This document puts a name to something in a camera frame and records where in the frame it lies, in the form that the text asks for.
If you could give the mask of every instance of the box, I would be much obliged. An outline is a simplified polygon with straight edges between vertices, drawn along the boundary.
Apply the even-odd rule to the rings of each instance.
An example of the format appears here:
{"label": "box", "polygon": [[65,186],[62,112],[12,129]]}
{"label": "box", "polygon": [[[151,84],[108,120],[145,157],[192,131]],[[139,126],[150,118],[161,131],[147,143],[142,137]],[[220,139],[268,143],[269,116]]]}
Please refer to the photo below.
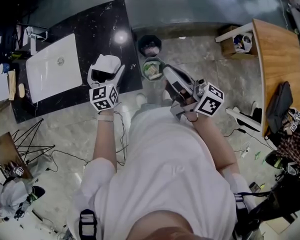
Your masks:
{"label": "box", "polygon": [[[237,26],[230,26],[221,31],[221,35],[237,29]],[[234,45],[234,40],[233,38],[228,38],[226,40],[223,40],[220,42],[221,44],[221,50],[222,50],[222,55],[226,58],[229,59],[237,59],[237,60],[248,60],[248,59],[254,59],[258,57],[258,50],[257,50],[257,45],[256,45],[256,40],[255,37],[252,37],[252,47],[251,50],[247,53],[239,53],[236,52],[235,45]]]}

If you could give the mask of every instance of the wrist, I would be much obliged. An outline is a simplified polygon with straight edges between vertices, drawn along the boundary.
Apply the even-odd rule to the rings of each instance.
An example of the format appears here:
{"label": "wrist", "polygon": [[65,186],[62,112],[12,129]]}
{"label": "wrist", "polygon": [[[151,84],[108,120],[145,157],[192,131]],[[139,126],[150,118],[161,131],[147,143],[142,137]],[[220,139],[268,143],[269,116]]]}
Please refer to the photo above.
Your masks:
{"label": "wrist", "polygon": [[193,124],[205,124],[208,120],[210,120],[210,117],[201,113],[197,113],[197,120],[191,120],[193,121]]}
{"label": "wrist", "polygon": [[114,115],[114,109],[107,109],[99,112],[99,115],[104,115],[104,116],[113,116]]}

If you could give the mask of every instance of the white shirt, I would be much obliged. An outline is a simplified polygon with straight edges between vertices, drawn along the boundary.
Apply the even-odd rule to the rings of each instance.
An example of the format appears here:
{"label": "white shirt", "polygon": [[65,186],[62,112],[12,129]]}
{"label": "white shirt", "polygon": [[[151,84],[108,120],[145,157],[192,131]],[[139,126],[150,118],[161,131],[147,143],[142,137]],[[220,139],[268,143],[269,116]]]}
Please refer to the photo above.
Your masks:
{"label": "white shirt", "polygon": [[232,238],[237,221],[232,191],[249,188],[239,174],[230,186],[192,127],[177,122],[168,107],[157,108],[132,121],[129,140],[126,163],[117,173],[104,158],[87,165],[67,218],[77,240],[85,209],[78,193],[94,206],[104,240],[126,239],[137,220],[161,210],[183,216],[200,237]]}

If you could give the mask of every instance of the power strip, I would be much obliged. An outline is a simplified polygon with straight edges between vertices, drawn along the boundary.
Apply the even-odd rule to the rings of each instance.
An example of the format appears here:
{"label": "power strip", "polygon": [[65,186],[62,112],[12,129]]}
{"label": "power strip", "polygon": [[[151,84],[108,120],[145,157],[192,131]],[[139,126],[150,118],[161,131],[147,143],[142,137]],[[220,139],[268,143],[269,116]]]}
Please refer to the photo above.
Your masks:
{"label": "power strip", "polygon": [[245,158],[245,156],[248,154],[248,152],[250,151],[250,147],[248,146],[245,151],[242,152],[241,157]]}

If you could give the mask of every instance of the wristband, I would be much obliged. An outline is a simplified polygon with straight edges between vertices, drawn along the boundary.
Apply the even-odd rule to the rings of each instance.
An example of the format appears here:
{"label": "wristband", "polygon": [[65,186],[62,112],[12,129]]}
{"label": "wristband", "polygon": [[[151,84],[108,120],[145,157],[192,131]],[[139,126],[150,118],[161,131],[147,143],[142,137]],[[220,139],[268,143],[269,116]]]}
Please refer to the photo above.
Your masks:
{"label": "wristband", "polygon": [[106,122],[113,122],[114,116],[113,115],[105,115],[105,114],[99,114],[96,118],[97,121],[106,121]]}

